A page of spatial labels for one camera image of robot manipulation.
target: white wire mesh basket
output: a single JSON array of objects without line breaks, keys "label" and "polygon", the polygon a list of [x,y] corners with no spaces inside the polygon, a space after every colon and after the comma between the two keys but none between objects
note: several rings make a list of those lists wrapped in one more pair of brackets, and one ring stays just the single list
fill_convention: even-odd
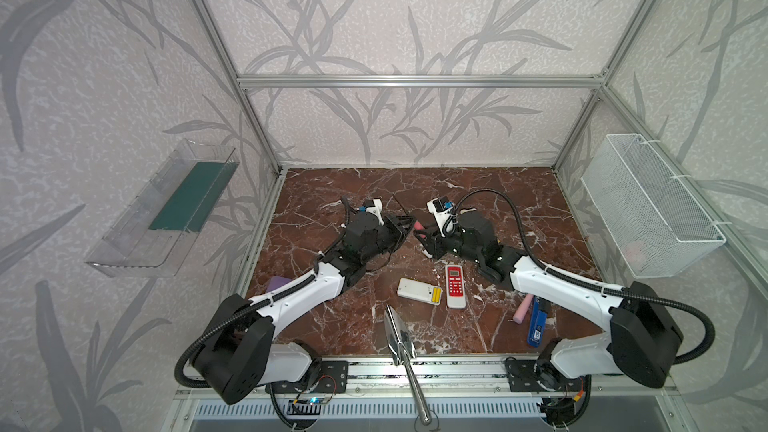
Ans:
[{"label": "white wire mesh basket", "polygon": [[671,277],[725,243],[639,134],[606,136],[581,181],[636,278]]}]

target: marble surface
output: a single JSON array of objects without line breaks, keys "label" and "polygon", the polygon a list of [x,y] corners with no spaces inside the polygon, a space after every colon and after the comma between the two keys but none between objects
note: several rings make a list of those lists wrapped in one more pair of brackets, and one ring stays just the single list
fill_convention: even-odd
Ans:
[{"label": "marble surface", "polygon": [[[264,293],[273,275],[295,278],[307,270],[315,254],[342,230],[341,195],[358,206],[365,198],[381,198],[386,211],[399,209],[392,194],[428,222],[426,202],[447,196],[459,200],[475,188],[506,191],[520,209],[528,240],[541,260],[572,272],[598,277],[584,239],[573,220],[552,170],[534,168],[343,168],[293,169],[288,172],[275,215],[261,251],[249,296]],[[466,201],[494,224],[499,240],[521,248],[514,216],[501,198],[477,194]],[[512,316],[524,295],[496,289],[475,271],[475,264],[452,255],[431,261],[415,237],[392,255],[389,264],[363,277],[338,298],[315,307],[277,338],[301,339],[322,355],[385,354],[384,307],[392,305],[414,333],[419,353],[537,352],[526,344],[530,314],[518,325]],[[369,263],[377,268],[382,256]],[[398,297],[401,277],[438,284],[445,289],[445,265],[465,270],[467,307],[440,305]],[[557,306],[547,322],[543,343],[550,338],[580,338],[599,332],[597,326]]]}]

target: wall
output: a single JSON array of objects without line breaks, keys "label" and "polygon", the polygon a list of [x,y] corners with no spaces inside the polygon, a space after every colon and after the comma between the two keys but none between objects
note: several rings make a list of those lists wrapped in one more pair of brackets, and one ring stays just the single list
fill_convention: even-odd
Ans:
[{"label": "wall", "polygon": [[[768,0],[662,0],[610,86],[766,257],[768,176],[763,165]],[[601,105],[558,171],[571,209],[607,280],[631,282],[624,260],[579,180],[607,133],[628,132]],[[713,320],[716,342],[672,368],[702,431],[764,430],[768,423],[768,303],[723,248],[674,278],[646,281]],[[682,350],[701,337],[675,314]]]},{"label": "wall", "polygon": [[[456,75],[600,73],[639,1],[206,0],[240,74]],[[547,166],[586,97],[491,94],[252,90],[251,100],[297,166]]]},{"label": "wall", "polygon": [[[272,183],[187,0],[2,0],[0,430],[158,430]],[[174,278],[83,263],[181,138],[242,163]]]}]

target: purple object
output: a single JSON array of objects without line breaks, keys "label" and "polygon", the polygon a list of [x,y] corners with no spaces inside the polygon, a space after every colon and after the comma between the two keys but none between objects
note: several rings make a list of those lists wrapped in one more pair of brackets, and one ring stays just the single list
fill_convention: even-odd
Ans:
[{"label": "purple object", "polygon": [[272,292],[273,290],[277,290],[278,288],[283,287],[283,285],[290,282],[289,278],[281,277],[279,275],[274,275],[269,282],[266,283],[266,291]]}]

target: pink stick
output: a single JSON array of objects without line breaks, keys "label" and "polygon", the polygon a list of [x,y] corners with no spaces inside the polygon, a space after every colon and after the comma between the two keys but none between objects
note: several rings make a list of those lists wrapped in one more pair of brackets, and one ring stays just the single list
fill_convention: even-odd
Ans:
[{"label": "pink stick", "polygon": [[512,317],[512,320],[517,324],[522,324],[523,319],[525,318],[525,315],[528,313],[528,308],[531,307],[531,302],[533,302],[533,294],[528,294],[523,299],[523,303],[520,304],[520,307],[518,307],[518,310],[514,312],[514,316]]}]

